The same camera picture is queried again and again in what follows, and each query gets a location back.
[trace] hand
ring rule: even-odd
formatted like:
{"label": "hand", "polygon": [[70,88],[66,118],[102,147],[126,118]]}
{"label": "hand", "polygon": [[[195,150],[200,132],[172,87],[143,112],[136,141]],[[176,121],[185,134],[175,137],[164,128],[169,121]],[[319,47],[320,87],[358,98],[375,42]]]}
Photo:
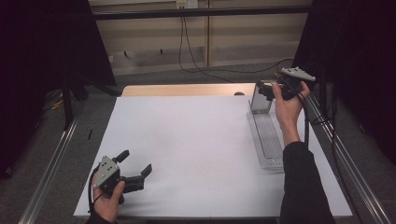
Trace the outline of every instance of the hand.
{"label": "hand", "polygon": [[[95,182],[96,175],[94,175],[92,183]],[[125,187],[125,182],[121,181],[113,190],[111,198],[107,198],[100,188],[93,189],[93,199],[97,199],[94,208],[95,212],[108,222],[114,223],[119,213],[119,198]]]}
{"label": "hand", "polygon": [[[272,83],[272,86],[276,98],[276,118],[283,133],[284,145],[287,146],[292,142],[300,141],[300,136],[297,132],[297,119],[303,106],[297,97],[293,97],[288,101],[283,100],[279,85]],[[308,97],[310,93],[309,88],[303,81],[301,82],[301,86],[301,95],[304,98]]]}

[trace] metal frame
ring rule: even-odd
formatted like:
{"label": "metal frame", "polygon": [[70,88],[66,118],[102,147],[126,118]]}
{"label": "metal frame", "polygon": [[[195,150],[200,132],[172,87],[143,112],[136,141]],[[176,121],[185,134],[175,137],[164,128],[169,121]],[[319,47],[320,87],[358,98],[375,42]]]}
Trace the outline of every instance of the metal frame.
{"label": "metal frame", "polygon": [[95,12],[91,15],[67,16],[67,19],[94,19],[96,21],[174,18],[174,17],[206,17],[206,16],[237,16],[237,15],[262,15],[262,14],[294,14],[308,13],[311,6],[295,7],[230,7],[230,8],[194,8],[194,9],[166,9],[151,11],[125,11],[125,12]]}
{"label": "metal frame", "polygon": [[[317,118],[320,118],[320,121],[325,121],[321,116],[321,112],[318,108],[318,100],[315,97],[308,98],[309,104],[311,104],[315,115]],[[323,131],[329,137],[329,140],[332,141],[332,133],[333,128],[330,122],[324,122],[322,124]],[[359,194],[361,195],[364,203],[366,204],[368,210],[372,214],[375,223],[377,224],[391,224],[389,217],[387,216],[384,208],[382,207],[380,201],[375,196],[373,190],[367,184],[364,177],[361,175],[358,167],[356,166],[355,162],[350,157],[349,153],[347,152],[346,147],[344,146],[343,142],[341,141],[340,137],[337,133],[334,136],[334,145],[336,149],[337,156],[340,158],[341,162],[344,164],[349,177],[351,178],[355,188],[358,190]]]}
{"label": "metal frame", "polygon": [[30,199],[28,205],[26,206],[21,216],[20,221],[18,222],[19,224],[35,223],[35,219],[37,218],[38,213],[40,212],[41,206],[44,200],[46,199],[47,193],[50,191],[50,184],[52,183],[52,180],[54,179],[56,172],[58,171],[58,167],[61,164],[62,158],[64,157],[64,153],[67,150],[69,142],[73,136],[74,130],[77,127],[79,118],[82,115],[83,106],[84,106],[83,103],[78,104],[78,106],[76,106],[76,110],[77,110],[76,116],[72,120],[69,128],[64,131],[61,140],[59,141],[59,144],[56,147],[55,152],[49,162],[47,170],[41,177],[41,180],[37,188],[35,189],[35,193]]}

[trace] white table surface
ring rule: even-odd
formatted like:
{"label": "white table surface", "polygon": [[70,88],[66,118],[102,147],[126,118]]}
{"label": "white table surface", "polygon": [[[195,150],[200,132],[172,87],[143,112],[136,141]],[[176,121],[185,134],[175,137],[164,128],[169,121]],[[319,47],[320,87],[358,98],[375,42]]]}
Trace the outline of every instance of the white table surface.
{"label": "white table surface", "polygon": [[[120,163],[123,176],[149,164],[145,189],[124,194],[119,217],[278,217],[284,195],[283,170],[263,170],[248,126],[251,96],[120,97],[92,169],[101,158],[131,155]],[[274,107],[273,121],[280,135]],[[304,140],[304,113],[299,133]],[[312,128],[309,148],[335,217],[351,216]],[[88,185],[75,216],[87,217]]]}

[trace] black cable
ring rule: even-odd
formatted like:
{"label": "black cable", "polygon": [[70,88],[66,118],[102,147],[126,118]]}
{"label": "black cable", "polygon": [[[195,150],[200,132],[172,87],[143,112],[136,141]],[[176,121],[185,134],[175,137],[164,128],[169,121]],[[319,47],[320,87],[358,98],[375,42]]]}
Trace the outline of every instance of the black cable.
{"label": "black cable", "polygon": [[[193,55],[192,55],[192,52],[191,52],[191,45],[190,45],[190,40],[189,40],[189,34],[188,34],[188,31],[187,31],[187,23],[186,23],[186,18],[181,18],[181,37],[180,37],[180,48],[179,48],[179,50],[178,50],[178,63],[179,63],[179,66],[180,66],[180,68],[183,70],[183,71],[185,71],[185,72],[188,72],[188,73],[203,73],[203,74],[205,74],[205,75],[207,75],[207,76],[211,76],[211,77],[216,77],[216,78],[220,78],[220,79],[225,79],[225,78],[222,78],[222,77],[217,77],[217,76],[213,76],[213,75],[210,75],[210,74],[207,74],[207,73],[205,73],[205,72],[232,72],[232,73],[248,73],[248,74],[254,74],[254,73],[260,73],[260,72],[265,72],[265,71],[268,71],[268,70],[270,70],[271,68],[274,68],[274,67],[276,67],[276,69],[277,69],[277,66],[280,64],[280,63],[283,63],[283,62],[286,62],[286,61],[293,61],[294,59],[284,59],[284,60],[281,60],[281,61],[279,61],[279,62],[277,62],[277,63],[275,63],[274,65],[271,65],[271,66],[269,66],[269,67],[266,67],[266,68],[263,68],[263,69],[260,69],[260,70],[256,70],[256,71],[239,71],[239,70],[232,70],[232,69],[202,69],[202,68],[200,68],[200,67],[198,67],[198,65],[196,64],[196,62],[195,62],[195,60],[194,60],[194,57],[193,57]],[[185,68],[183,68],[183,66],[181,65],[181,47],[182,47],[182,45],[183,45],[183,33],[184,33],[184,27],[186,27],[186,31],[185,31],[185,33],[186,33],[186,38],[187,38],[187,42],[188,42],[188,45],[189,45],[189,51],[190,51],[190,56],[191,56],[191,58],[192,58],[192,61],[193,61],[193,63],[194,63],[194,65],[195,65],[195,67],[198,69],[197,71],[189,71],[189,70],[186,70]]]}
{"label": "black cable", "polygon": [[341,169],[340,169],[340,165],[338,163],[337,160],[337,156],[336,156],[336,152],[335,152],[335,114],[337,112],[337,98],[336,98],[336,91],[335,91],[335,87],[332,88],[332,158],[334,160],[335,163],[335,168],[337,170],[338,176],[340,177],[341,182],[343,183],[344,187],[345,187],[345,191],[346,191],[346,195],[349,198],[350,202],[352,203],[353,209],[356,212],[356,216],[358,217],[359,223],[362,224],[362,220],[361,220],[361,214],[359,213],[356,204],[352,198],[352,195],[350,194],[350,191],[347,187],[347,183],[344,179],[343,174],[341,173]]}
{"label": "black cable", "polygon": [[[41,114],[44,114],[51,109],[53,109],[53,110],[57,109],[64,102],[64,98],[63,97],[61,98],[61,94],[59,96],[60,96],[60,98],[54,104],[52,104],[51,106],[48,106],[47,108],[43,108],[41,110]],[[72,97],[70,97],[70,100],[73,100],[75,98],[76,98],[75,96],[72,96]]]}
{"label": "black cable", "polygon": [[[195,65],[195,67],[198,69],[198,71],[194,71],[194,72],[188,71],[188,70],[184,69],[183,66],[181,65],[180,52],[181,52],[181,47],[182,47],[182,44],[183,44],[183,31],[184,31],[184,27],[185,27],[185,29],[186,29],[185,32],[186,32],[186,37],[187,37],[187,43],[188,43],[188,45],[189,45],[190,56],[191,56],[191,58],[192,58],[192,62],[194,63],[194,65]],[[185,72],[188,72],[188,73],[201,72],[202,74],[204,74],[204,75],[206,75],[206,76],[219,78],[219,79],[221,79],[221,80],[224,80],[224,81],[233,83],[231,80],[229,80],[229,79],[227,79],[227,78],[210,75],[210,74],[204,72],[203,70],[201,70],[201,69],[198,67],[198,65],[196,64],[195,59],[194,59],[194,57],[193,57],[193,55],[192,55],[191,45],[190,45],[190,40],[189,40],[189,35],[188,35],[188,32],[187,32],[186,18],[184,18],[184,17],[181,18],[181,40],[180,40],[180,48],[179,48],[179,50],[178,50],[178,62],[179,62],[180,68],[181,68],[183,71],[185,71]]]}
{"label": "black cable", "polygon": [[308,108],[306,106],[305,97],[299,93],[296,95],[299,99],[300,103],[303,105],[304,111],[304,143],[306,147],[309,147],[309,117],[308,117]]}
{"label": "black cable", "polygon": [[317,118],[313,119],[311,121],[312,125],[318,125],[318,124],[323,124],[323,123],[327,123],[329,121],[332,121],[332,119],[335,117],[335,113],[337,111],[337,109],[334,107],[337,106],[337,104],[334,103],[334,101],[336,100],[336,96],[335,96],[335,91],[332,91],[332,98],[329,102],[329,104],[326,106],[326,114],[325,115],[319,115]]}
{"label": "black cable", "polygon": [[61,94],[61,90],[57,90],[57,91],[51,91],[49,93],[47,93],[46,95],[46,102],[53,100],[55,97],[59,96]]}
{"label": "black cable", "polygon": [[93,206],[95,206],[96,201],[98,201],[98,199],[99,199],[100,197],[102,197],[104,194],[105,194],[105,193],[102,192],[99,196],[97,196],[97,197],[95,198],[95,200],[93,200]]}
{"label": "black cable", "polygon": [[93,176],[95,175],[95,173],[99,170],[99,165],[100,164],[98,164],[98,166],[96,166],[96,168],[93,169],[91,176],[90,176],[90,180],[88,182],[88,204],[90,206],[90,213],[95,210],[94,206],[93,206],[93,202],[92,202],[92,180],[93,180]]}

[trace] wall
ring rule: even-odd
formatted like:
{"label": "wall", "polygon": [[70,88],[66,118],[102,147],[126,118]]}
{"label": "wall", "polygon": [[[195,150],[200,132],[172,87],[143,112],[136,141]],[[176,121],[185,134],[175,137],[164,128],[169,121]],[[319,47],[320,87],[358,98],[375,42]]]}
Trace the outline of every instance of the wall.
{"label": "wall", "polygon": [[[311,0],[200,0],[204,7],[274,7],[307,6]],[[176,1],[91,0],[93,12],[174,9]],[[275,62],[293,57],[304,28],[306,14],[252,15],[186,18],[194,59],[200,66],[235,63]],[[169,55],[168,69],[178,67],[178,49],[182,20],[180,18],[98,21],[98,28],[107,53],[117,59],[118,52],[127,51],[135,57],[133,64],[115,62],[113,66],[143,66],[141,57]],[[182,58],[190,58],[187,39],[183,39]],[[186,67],[194,67],[191,60]],[[132,70],[115,72],[128,74]]]}

